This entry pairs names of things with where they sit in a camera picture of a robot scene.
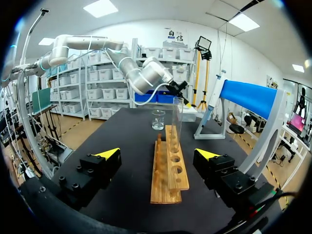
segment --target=monitor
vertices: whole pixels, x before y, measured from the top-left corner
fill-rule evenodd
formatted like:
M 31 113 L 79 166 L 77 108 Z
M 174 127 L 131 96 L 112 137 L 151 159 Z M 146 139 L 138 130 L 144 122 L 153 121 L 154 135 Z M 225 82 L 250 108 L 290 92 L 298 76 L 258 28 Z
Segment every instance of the monitor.
M 302 132 L 304 127 L 304 118 L 300 115 L 297 115 L 295 112 L 292 114 L 292 119 L 290 125 L 295 127 L 299 132 Z

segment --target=robotic arm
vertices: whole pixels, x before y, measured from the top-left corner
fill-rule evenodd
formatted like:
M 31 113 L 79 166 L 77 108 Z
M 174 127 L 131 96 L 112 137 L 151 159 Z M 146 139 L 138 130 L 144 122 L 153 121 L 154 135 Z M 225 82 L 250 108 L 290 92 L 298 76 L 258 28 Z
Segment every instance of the robotic arm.
M 148 58 L 143 64 L 143 69 L 140 70 L 131 57 L 120 52 L 122 46 L 122 41 L 109 40 L 107 37 L 60 35 L 55 39 L 52 51 L 34 64 L 27 66 L 25 73 L 27 76 L 42 76 L 50 67 L 66 63 L 70 48 L 77 50 L 105 49 L 136 93 L 143 95 L 157 84 L 167 83 L 169 84 L 167 88 L 173 95 L 183 97 L 181 90 L 187 86 L 186 82 L 180 85 L 175 83 L 170 72 L 154 57 Z M 21 68 L 13 69 L 9 81 L 17 79 L 21 71 Z

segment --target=clear plastic cylinder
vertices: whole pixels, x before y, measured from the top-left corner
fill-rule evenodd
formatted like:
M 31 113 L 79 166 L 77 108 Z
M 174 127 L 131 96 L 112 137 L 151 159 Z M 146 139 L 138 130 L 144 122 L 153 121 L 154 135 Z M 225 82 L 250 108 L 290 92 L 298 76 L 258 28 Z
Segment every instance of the clear plastic cylinder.
M 174 98 L 171 137 L 170 137 L 171 153 L 177 153 L 179 151 L 182 117 L 183 117 L 183 103 L 184 103 L 183 98 L 180 97 Z

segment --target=black stool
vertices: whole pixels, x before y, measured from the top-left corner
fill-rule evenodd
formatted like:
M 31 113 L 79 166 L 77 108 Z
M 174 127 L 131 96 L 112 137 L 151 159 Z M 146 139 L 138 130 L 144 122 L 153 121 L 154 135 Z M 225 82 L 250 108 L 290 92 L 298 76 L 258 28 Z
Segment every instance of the black stool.
M 239 125 L 234 124 L 234 123 L 231 124 L 231 125 L 229 126 L 229 128 L 230 128 L 230 130 L 231 130 L 232 132 L 235 133 L 233 139 L 235 139 L 236 134 L 243 134 L 243 133 L 245 132 L 245 130 L 244 130 L 244 128 L 243 128 L 242 126 L 239 126 Z

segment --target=wooden floor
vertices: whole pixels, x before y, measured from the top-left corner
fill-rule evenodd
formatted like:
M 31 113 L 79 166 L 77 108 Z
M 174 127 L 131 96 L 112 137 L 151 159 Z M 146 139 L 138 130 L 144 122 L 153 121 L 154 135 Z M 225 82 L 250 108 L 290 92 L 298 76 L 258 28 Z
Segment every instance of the wooden floor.
M 58 132 L 61 134 L 62 142 L 73 150 L 77 149 L 101 124 L 103 124 L 104 120 L 96 120 L 93 119 L 89 121 L 86 119 L 85 121 L 81 121 L 81 118 L 78 117 L 69 117 L 69 116 L 60 116 L 57 114 L 53 114 L 53 118 L 58 128 Z M 251 139 L 250 135 L 243 134 L 242 137 L 253 147 L 256 143 L 255 140 Z M 236 136 L 234 140 L 238 143 L 238 145 L 247 153 L 251 152 L 250 146 L 246 144 L 239 136 Z M 25 141 L 26 145 L 30 149 L 27 140 Z M 12 155 L 10 147 L 6 147 L 4 150 L 5 155 Z M 297 163 L 299 162 L 299 157 L 295 156 L 291 163 L 287 160 L 287 152 L 284 147 L 278 150 L 277 154 L 281 157 L 282 155 L 286 156 L 286 159 L 283 161 L 281 165 L 278 165 L 272 161 L 269 162 L 268 167 L 272 171 L 273 175 L 276 177 L 276 180 L 279 182 L 281 186 L 285 183 L 286 179 L 290 176 Z M 308 165 L 311 160 L 311 154 L 308 153 L 306 159 L 298 170 L 297 174 L 293 177 L 292 181 L 286 186 L 284 189 L 285 192 L 298 191 L 303 179 L 305 178 L 306 171 L 308 169 Z M 263 175 L 265 178 L 274 186 L 278 187 L 274 177 L 268 171 L 267 168 L 264 169 Z M 19 177 L 19 183 L 22 183 L 23 180 Z M 281 198 L 279 200 L 281 208 L 286 207 L 286 200 Z

